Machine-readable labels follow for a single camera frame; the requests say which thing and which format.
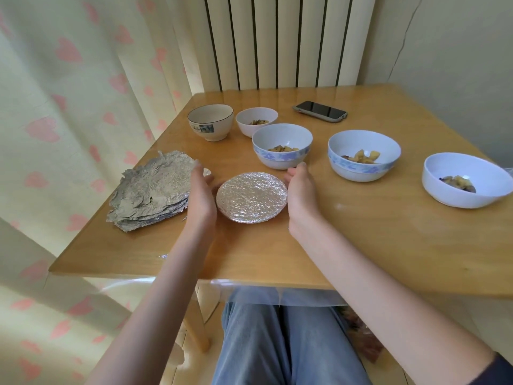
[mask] hand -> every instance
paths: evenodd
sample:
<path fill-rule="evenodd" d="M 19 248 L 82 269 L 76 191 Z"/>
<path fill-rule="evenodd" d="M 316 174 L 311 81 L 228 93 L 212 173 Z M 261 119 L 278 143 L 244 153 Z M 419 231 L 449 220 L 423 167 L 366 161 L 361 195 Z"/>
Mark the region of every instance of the hand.
<path fill-rule="evenodd" d="M 217 206 L 209 184 L 214 176 L 209 174 L 203 177 L 203 166 L 199 161 L 191 172 L 191 191 L 187 207 L 187 224 L 201 226 L 213 237 L 215 220 L 217 219 Z"/>
<path fill-rule="evenodd" d="M 301 162 L 298 167 L 288 169 L 283 180 L 288 188 L 289 230 L 306 218 L 321 215 L 317 206 L 316 185 L 306 163 Z"/>

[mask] wooden table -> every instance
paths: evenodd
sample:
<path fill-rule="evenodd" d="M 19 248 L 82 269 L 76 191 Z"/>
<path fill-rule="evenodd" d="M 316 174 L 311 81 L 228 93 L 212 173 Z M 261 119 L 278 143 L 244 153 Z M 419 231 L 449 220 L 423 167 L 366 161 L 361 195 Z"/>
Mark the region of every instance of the wooden table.
<path fill-rule="evenodd" d="M 347 110 L 331 124 L 294 112 L 305 100 Z M 423 189 L 428 155 L 455 151 L 486 158 L 426 109 L 392 85 L 212 92 L 195 95 L 139 162 L 157 151 L 183 151 L 200 159 L 219 181 L 248 171 L 283 172 L 264 166 L 251 139 L 234 122 L 228 137 L 206 142 L 189 127 L 187 113 L 226 103 L 235 114 L 270 107 L 280 122 L 311 130 L 306 162 L 317 182 L 320 206 L 330 222 L 364 254 L 402 283 L 421 292 L 513 297 L 513 198 L 476 210 L 447 207 Z M 344 180 L 331 169 L 327 142 L 348 129 L 381 132 L 402 148 L 396 166 L 378 181 Z M 50 267 L 61 275 L 130 278 L 154 276 L 185 222 L 185 213 L 124 233 L 105 221 L 106 201 Z M 220 215 L 217 238 L 200 278 L 250 285 L 331 289 L 287 230 L 287 211 L 261 224 L 234 223 Z"/>

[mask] wall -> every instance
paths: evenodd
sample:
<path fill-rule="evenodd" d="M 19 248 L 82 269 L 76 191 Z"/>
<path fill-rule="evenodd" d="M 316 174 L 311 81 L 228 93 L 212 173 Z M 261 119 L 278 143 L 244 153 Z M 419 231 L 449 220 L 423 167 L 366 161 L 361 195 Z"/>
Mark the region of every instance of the wall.
<path fill-rule="evenodd" d="M 399 84 L 512 167 L 512 32 L 513 0 L 376 0 L 359 83 Z"/>

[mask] blue floral border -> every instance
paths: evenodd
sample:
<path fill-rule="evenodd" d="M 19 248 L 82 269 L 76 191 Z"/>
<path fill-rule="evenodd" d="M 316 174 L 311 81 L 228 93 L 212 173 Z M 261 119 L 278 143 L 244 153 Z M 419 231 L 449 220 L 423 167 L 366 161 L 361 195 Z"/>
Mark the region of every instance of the blue floral border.
<path fill-rule="evenodd" d="M 355 172 L 355 173 L 362 173 L 362 174 L 375 174 L 375 173 L 381 173 L 383 171 L 390 170 L 394 164 L 395 161 L 386 163 L 386 164 L 375 164 L 375 165 L 368 165 L 363 163 L 355 163 L 351 162 L 341 156 L 336 155 L 334 152 L 331 151 L 330 148 L 328 148 L 328 158 L 330 162 L 333 164 L 342 167 L 343 169 Z"/>
<path fill-rule="evenodd" d="M 291 152 L 272 152 L 268 150 L 264 150 L 263 148 L 256 147 L 253 145 L 253 150 L 258 155 L 260 155 L 262 158 L 266 158 L 269 161 L 274 162 L 286 162 L 286 161 L 294 161 L 296 159 L 299 159 L 306 154 L 310 152 L 310 146 L 307 146 L 305 148 L 302 148 L 298 151 L 291 151 Z"/>

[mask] left hand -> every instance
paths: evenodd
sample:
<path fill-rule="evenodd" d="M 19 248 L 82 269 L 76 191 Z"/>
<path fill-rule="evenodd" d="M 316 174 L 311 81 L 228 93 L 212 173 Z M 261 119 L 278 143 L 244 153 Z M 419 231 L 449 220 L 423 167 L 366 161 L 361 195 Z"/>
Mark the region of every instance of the left hand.
<path fill-rule="evenodd" d="M 187 224 L 199 225 L 207 230 L 215 230 L 217 219 L 217 206 L 209 184 L 214 176 L 209 174 L 203 177 L 203 166 L 199 161 L 191 172 L 191 191 L 189 193 L 189 206 L 187 207 Z"/>

